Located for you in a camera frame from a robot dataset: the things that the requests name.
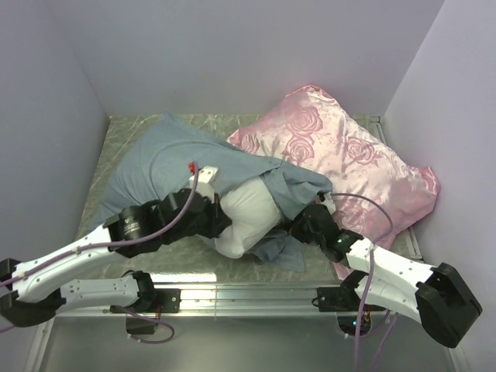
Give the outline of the white pillow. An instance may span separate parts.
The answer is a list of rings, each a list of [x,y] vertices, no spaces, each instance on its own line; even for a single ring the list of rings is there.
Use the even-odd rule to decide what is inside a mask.
[[[269,189],[260,177],[245,181],[220,200],[232,224],[214,239],[218,253],[239,259],[276,225],[282,217]]]

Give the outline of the green beige patchwork pillowcase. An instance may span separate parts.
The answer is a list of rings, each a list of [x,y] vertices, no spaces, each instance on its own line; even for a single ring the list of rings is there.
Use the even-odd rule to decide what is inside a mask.
[[[207,166],[219,169],[214,188],[220,200],[245,181],[260,177],[281,213],[281,222],[239,259],[254,255],[267,264],[304,271],[304,245],[282,226],[315,203],[319,192],[331,192],[331,181],[285,160],[247,153],[172,114],[163,115],[121,159],[85,231],[125,207],[162,200],[186,188],[194,172]]]

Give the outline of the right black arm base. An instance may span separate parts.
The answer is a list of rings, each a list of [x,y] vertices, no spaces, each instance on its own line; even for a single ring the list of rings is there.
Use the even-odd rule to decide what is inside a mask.
[[[320,312],[335,312],[339,329],[348,336],[355,336],[360,298],[352,289],[319,287],[312,304]]]

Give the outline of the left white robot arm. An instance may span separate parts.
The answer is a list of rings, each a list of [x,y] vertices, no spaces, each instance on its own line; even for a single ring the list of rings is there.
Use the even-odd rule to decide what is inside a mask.
[[[108,305],[122,312],[152,311],[157,291],[148,273],[136,271],[110,280],[82,280],[98,266],[158,251],[185,237],[216,238],[232,220],[219,196],[208,198],[189,188],[164,200],[124,208],[95,230],[35,260],[1,262],[1,316],[26,328],[79,308]]]

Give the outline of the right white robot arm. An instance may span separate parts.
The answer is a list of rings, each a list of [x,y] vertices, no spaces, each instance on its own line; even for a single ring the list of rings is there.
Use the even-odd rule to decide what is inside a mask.
[[[451,349],[483,312],[455,267],[435,267],[375,246],[359,233],[339,228],[322,204],[305,208],[289,223],[288,232],[351,268],[341,284],[341,299],[349,309],[367,304],[392,310],[420,323],[437,343]]]

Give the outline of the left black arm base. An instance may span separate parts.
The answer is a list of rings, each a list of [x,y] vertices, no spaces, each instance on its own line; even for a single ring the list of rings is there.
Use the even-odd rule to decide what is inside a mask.
[[[159,345],[174,338],[175,328],[165,320],[164,315],[177,314],[180,303],[180,289],[158,289],[155,298],[144,308],[111,305],[109,312],[126,316],[125,329],[129,339],[142,344]],[[166,329],[168,335],[164,339],[150,339],[160,327]]]

